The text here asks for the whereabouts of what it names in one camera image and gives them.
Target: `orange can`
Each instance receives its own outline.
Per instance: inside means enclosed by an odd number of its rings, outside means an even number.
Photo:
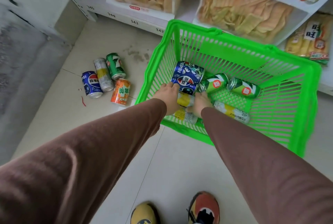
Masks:
[[[113,91],[111,102],[120,106],[126,106],[130,93],[131,83],[126,79],[118,79]]]

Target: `hand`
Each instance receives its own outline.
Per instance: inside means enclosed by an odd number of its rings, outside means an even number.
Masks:
[[[201,118],[201,111],[205,107],[213,107],[206,92],[202,92],[202,93],[196,92],[195,99],[194,99],[194,105],[186,108],[186,112],[194,113],[195,116],[198,116],[199,118]]]
[[[177,104],[179,92],[179,85],[169,82],[168,84],[162,84],[161,88],[153,95],[152,99],[162,100],[167,106],[167,114],[172,115],[180,106]]]

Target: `tile floor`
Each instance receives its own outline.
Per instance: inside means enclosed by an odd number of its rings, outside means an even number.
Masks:
[[[145,68],[160,40],[160,36],[104,17],[97,23],[87,22],[13,157],[122,109],[110,103],[111,93],[95,100],[85,96],[81,73],[94,69],[95,58],[109,52],[120,54],[132,82],[133,105]],[[305,159],[333,179],[333,97],[321,93],[318,96],[315,132],[308,142]],[[129,224],[131,210],[145,200],[156,204],[164,223],[186,223],[186,208],[200,190],[215,194],[221,207],[221,223],[256,223],[214,147],[161,126],[130,163],[92,223]]]

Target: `shoe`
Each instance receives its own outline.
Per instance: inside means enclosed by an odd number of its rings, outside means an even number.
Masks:
[[[160,224],[160,216],[151,202],[136,206],[131,215],[131,224]]]
[[[219,224],[220,208],[215,197],[208,192],[198,192],[192,199],[189,209],[189,224]]]

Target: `green can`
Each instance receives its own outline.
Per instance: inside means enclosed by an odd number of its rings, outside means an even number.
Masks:
[[[224,73],[220,73],[203,80],[198,85],[199,92],[212,93],[222,88],[225,88],[228,84],[228,77]]]
[[[231,78],[227,85],[227,89],[228,91],[252,99],[256,98],[260,93],[260,87],[258,87],[257,85],[241,79],[237,79],[235,77]]]
[[[106,56],[106,64],[108,65],[111,79],[124,79],[126,73],[123,69],[122,61],[117,53],[110,53]]]

